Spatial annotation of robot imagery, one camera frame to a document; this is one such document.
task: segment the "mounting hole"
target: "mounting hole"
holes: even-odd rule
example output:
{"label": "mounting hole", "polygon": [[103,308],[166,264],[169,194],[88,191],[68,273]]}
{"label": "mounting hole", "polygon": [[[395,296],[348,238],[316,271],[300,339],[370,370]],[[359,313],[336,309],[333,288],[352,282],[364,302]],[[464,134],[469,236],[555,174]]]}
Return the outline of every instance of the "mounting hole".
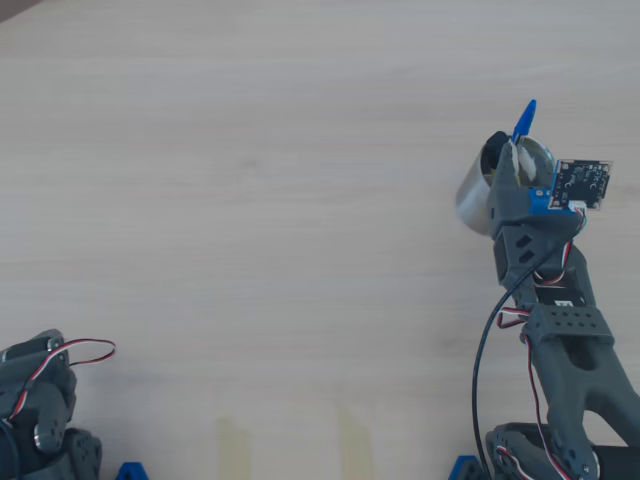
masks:
{"label": "mounting hole", "polygon": [[531,250],[527,250],[522,255],[520,255],[520,258],[519,258],[520,263],[527,263],[529,260],[531,260],[535,256],[536,256],[535,253],[533,253]]}
{"label": "mounting hole", "polygon": [[523,235],[520,240],[516,242],[516,247],[524,248],[531,243],[531,237],[529,235]]}

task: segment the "silver cylinder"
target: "silver cylinder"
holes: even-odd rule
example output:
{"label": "silver cylinder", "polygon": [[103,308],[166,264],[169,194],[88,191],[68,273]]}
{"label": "silver cylinder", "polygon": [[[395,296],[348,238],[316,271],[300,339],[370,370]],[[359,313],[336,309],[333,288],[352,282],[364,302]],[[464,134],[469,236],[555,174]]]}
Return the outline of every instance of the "silver cylinder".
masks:
{"label": "silver cylinder", "polygon": [[[553,170],[553,155],[547,147],[531,137],[522,137],[520,142],[533,158],[537,169],[543,167],[546,171]],[[489,218],[488,201],[493,172],[482,171],[481,158],[482,149],[456,193],[456,210],[460,219],[473,231],[480,235],[490,235],[491,219]],[[529,180],[523,169],[520,169],[522,185],[534,186],[536,180],[537,176],[533,180]]]}

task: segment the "wire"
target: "wire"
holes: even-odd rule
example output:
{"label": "wire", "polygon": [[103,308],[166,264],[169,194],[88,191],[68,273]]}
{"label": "wire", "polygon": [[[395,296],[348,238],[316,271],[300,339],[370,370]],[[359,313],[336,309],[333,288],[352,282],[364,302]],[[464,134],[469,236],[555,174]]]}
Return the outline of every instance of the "wire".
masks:
{"label": "wire", "polygon": [[527,345],[527,359],[528,359],[528,370],[529,370],[529,385],[531,385],[531,392],[533,393],[533,399],[535,401],[536,404],[536,422],[538,423],[538,432],[540,432],[540,438],[542,439],[542,445],[544,446],[544,451],[547,454],[547,458],[549,459],[549,462],[551,462],[551,465],[553,465],[553,468],[556,469],[556,472],[558,472],[558,475],[560,475],[560,478],[562,478],[563,480],[572,480],[571,477],[569,476],[569,474],[560,466],[560,464],[556,461],[555,458],[553,458],[553,454],[551,453],[551,450],[549,449],[549,445],[547,445],[547,440],[544,437],[544,434],[542,433],[542,420],[540,419],[540,401],[538,400],[538,391],[536,390],[536,382],[533,379],[533,368],[531,366],[531,357],[532,357],[532,348],[531,348],[531,341],[529,340],[529,337],[527,336],[527,334],[523,333],[523,337],[524,337],[524,342]]}
{"label": "wire", "polygon": [[586,215],[584,212],[581,212],[583,215],[583,221],[580,226],[576,230],[576,232],[571,235],[571,237],[563,243],[559,243],[556,246],[552,247],[545,253],[540,259],[534,263],[531,267],[527,268],[525,272],[518,277],[518,279],[513,282],[513,284],[507,289],[507,291],[502,295],[502,298],[498,301],[496,306],[493,308],[493,311],[489,315],[487,319],[487,323],[484,326],[484,330],[482,331],[482,336],[480,337],[480,343],[478,344],[478,351],[476,353],[476,359],[473,364],[473,377],[471,380],[471,416],[473,418],[473,436],[476,441],[476,447],[478,449],[478,455],[480,456],[480,463],[482,464],[482,468],[485,472],[485,475],[489,480],[491,480],[491,472],[489,471],[489,465],[487,464],[487,459],[484,455],[484,447],[482,446],[482,439],[480,438],[480,426],[478,425],[478,373],[480,372],[480,361],[482,360],[482,353],[484,352],[484,346],[487,343],[487,337],[489,336],[489,330],[491,330],[491,325],[493,325],[494,319],[499,315],[500,311],[503,309],[504,304],[507,303],[507,300],[513,295],[513,293],[518,289],[522,283],[529,278],[536,270],[538,270],[547,260],[549,260],[562,246],[563,251],[566,247],[566,244],[571,242],[573,238],[580,233],[584,229]]}
{"label": "wire", "polygon": [[7,437],[9,446],[11,447],[11,456],[13,457],[13,468],[15,470],[15,480],[22,480],[22,468],[20,465],[20,451],[18,450],[18,444],[16,438],[13,436],[13,429],[6,420],[0,420],[0,428],[3,430],[4,435]]}
{"label": "wire", "polygon": [[116,353],[115,343],[113,343],[111,340],[100,340],[96,338],[79,338],[77,340],[72,340],[70,342],[64,343],[57,348],[54,348],[53,350],[51,350],[51,352],[49,352],[49,354],[45,357],[45,359],[42,361],[40,366],[31,374],[31,376],[29,376],[29,378],[25,380],[24,385],[22,387],[22,392],[20,393],[20,396],[18,397],[18,400],[16,401],[16,404],[13,407],[13,412],[9,416],[9,420],[13,420],[16,417],[16,415],[18,415],[22,411],[25,403],[27,402],[27,394],[28,394],[27,385],[30,382],[33,382],[36,378],[40,376],[40,374],[42,374],[42,372],[44,372],[44,370],[47,368],[47,365],[49,365],[51,360],[53,360],[60,353],[66,350],[69,350],[71,347],[74,347],[80,344],[86,344],[86,343],[99,343],[99,344],[111,345],[111,347],[113,348],[109,353],[107,353],[106,355],[103,355],[102,357],[94,358],[93,360],[85,360],[82,362],[71,363],[69,365],[70,367],[73,367],[74,365],[85,365],[89,363],[102,362],[104,360],[107,360],[108,358],[113,357]]}
{"label": "wire", "polygon": [[534,480],[533,477],[530,477],[529,475],[527,475],[524,470],[522,470],[522,466],[520,465],[520,462],[518,461],[518,459],[513,456],[512,454],[509,453],[509,450],[507,450],[506,448],[504,448],[502,445],[498,445],[496,447],[496,451],[498,452],[498,454],[501,455],[500,459],[504,462],[503,456],[507,456],[511,459],[511,461],[513,463],[516,464],[516,470],[518,470],[518,474],[524,479],[524,480]]}
{"label": "wire", "polygon": [[502,323],[502,317],[504,316],[505,313],[508,313],[510,315],[518,315],[520,317],[530,317],[531,316],[531,312],[528,311],[528,310],[520,310],[518,308],[503,307],[500,310],[500,313],[498,314],[498,318],[496,319],[496,325],[498,325],[498,328],[501,328],[503,330],[506,329],[506,328],[515,327],[516,325],[521,325],[523,323],[527,323],[526,320],[523,320],[521,318],[519,318],[518,320],[514,320],[512,322]]}
{"label": "wire", "polygon": [[[578,208],[576,208],[576,209],[574,209],[572,211],[575,212],[576,215],[579,215],[581,217],[580,226],[578,227],[578,231],[573,236],[573,238],[575,238],[578,235],[580,235],[580,233],[587,226],[587,213],[586,213],[585,210],[578,209]],[[558,283],[560,280],[562,280],[564,278],[564,272],[565,272],[565,268],[567,266],[567,261],[569,260],[569,253],[571,253],[571,247],[572,246],[573,246],[573,242],[571,240],[569,240],[565,244],[564,248],[562,249],[562,257],[561,257],[561,260],[560,260],[561,267],[562,267],[562,272],[560,273],[560,275],[558,275],[555,278],[551,278],[551,279],[547,280],[542,275],[540,275],[538,272],[533,272],[533,276],[537,280],[539,280],[538,282],[536,282],[537,285],[555,285],[556,283]]]}

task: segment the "red and white wire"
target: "red and white wire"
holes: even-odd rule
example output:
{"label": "red and white wire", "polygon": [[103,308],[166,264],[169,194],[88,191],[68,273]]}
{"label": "red and white wire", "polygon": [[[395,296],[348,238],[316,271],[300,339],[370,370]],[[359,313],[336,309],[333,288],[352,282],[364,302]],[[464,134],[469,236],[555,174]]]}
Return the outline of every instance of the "red and white wire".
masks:
{"label": "red and white wire", "polygon": [[496,447],[496,450],[498,451],[498,453],[501,455],[500,458],[503,458],[504,456],[509,457],[511,459],[511,461],[513,463],[515,463],[516,465],[516,470],[518,471],[518,474],[524,479],[524,480],[535,480],[533,477],[527,475],[524,470],[522,470],[522,466],[520,465],[520,462],[518,461],[518,459],[516,457],[514,457],[513,455],[511,455],[509,453],[509,450],[507,450],[506,448],[504,448],[502,445],[498,445]]}
{"label": "red and white wire", "polygon": [[[107,360],[108,358],[113,357],[116,353],[116,344],[113,343],[111,340],[100,340],[97,338],[79,338],[77,340],[72,340],[70,342],[64,343],[59,347],[51,350],[51,352],[49,352],[49,354],[42,361],[40,366],[27,379],[27,381],[25,382],[25,385],[28,385],[30,382],[33,382],[36,378],[38,378],[42,374],[42,372],[44,372],[44,370],[47,368],[47,365],[49,365],[51,360],[53,360],[57,355],[61,354],[66,350],[69,350],[71,347],[74,347],[80,344],[86,344],[86,343],[98,343],[98,344],[110,345],[112,348],[109,353],[107,353],[106,355],[103,355],[102,357],[94,358],[92,360],[85,360],[82,362],[71,363],[69,364],[70,367],[73,367],[74,365],[85,365],[88,363],[102,362],[104,360]],[[9,420],[13,420],[16,417],[16,415],[18,415],[22,411],[25,403],[27,403],[27,395],[28,395],[27,388],[24,388],[22,390],[22,393],[20,394],[18,403],[16,403],[16,406],[13,409],[13,412],[9,416]]]}
{"label": "red and white wire", "polygon": [[[574,212],[576,213],[576,215],[579,215],[582,218],[580,222],[580,226],[578,227],[578,232],[574,235],[574,238],[575,238],[580,234],[580,232],[582,232],[582,230],[584,230],[584,227],[587,226],[587,214],[586,212],[578,209],[574,210]],[[569,253],[571,252],[572,246],[573,246],[573,242],[567,242],[564,248],[562,249],[562,258],[560,260],[561,266],[562,266],[562,272],[560,273],[560,275],[558,275],[555,278],[550,278],[548,280],[545,280],[545,278],[542,275],[540,275],[538,272],[533,272],[533,276],[538,280],[536,282],[538,285],[554,285],[564,278],[564,271],[567,266],[567,261],[569,260]]]}
{"label": "red and white wire", "polygon": [[498,328],[501,329],[505,329],[505,328],[510,328],[510,327],[515,327],[516,325],[520,325],[522,323],[526,323],[526,320],[523,320],[522,318],[518,318],[518,320],[513,320],[512,322],[507,322],[507,323],[502,323],[502,317],[504,314],[509,314],[509,315],[518,315],[518,316],[522,316],[522,317],[529,317],[531,316],[531,312],[528,310],[522,310],[519,308],[510,308],[510,307],[502,307],[500,309],[500,313],[498,313],[498,317],[496,318],[496,324],[498,325]]}
{"label": "red and white wire", "polygon": [[538,400],[538,391],[536,390],[536,383],[533,379],[533,367],[531,362],[532,349],[531,349],[531,340],[529,340],[529,336],[524,334],[524,341],[527,345],[527,360],[528,360],[528,370],[529,370],[529,385],[531,385],[531,392],[533,393],[533,400],[536,404],[536,422],[538,424],[538,432],[540,433],[540,438],[542,439],[542,445],[544,446],[544,451],[547,454],[547,458],[553,468],[555,468],[560,478],[563,480],[572,480],[571,476],[562,468],[562,466],[556,461],[549,449],[549,445],[547,445],[547,440],[542,433],[542,420],[540,419],[540,401]]}

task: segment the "circuit board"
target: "circuit board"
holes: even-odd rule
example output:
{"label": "circuit board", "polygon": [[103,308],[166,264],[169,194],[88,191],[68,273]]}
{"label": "circuit board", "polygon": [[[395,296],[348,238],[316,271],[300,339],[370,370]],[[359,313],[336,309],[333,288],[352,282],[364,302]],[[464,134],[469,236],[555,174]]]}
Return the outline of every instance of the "circuit board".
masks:
{"label": "circuit board", "polygon": [[569,202],[582,201],[599,210],[607,192],[613,162],[558,160],[551,187],[549,208],[566,210]]}

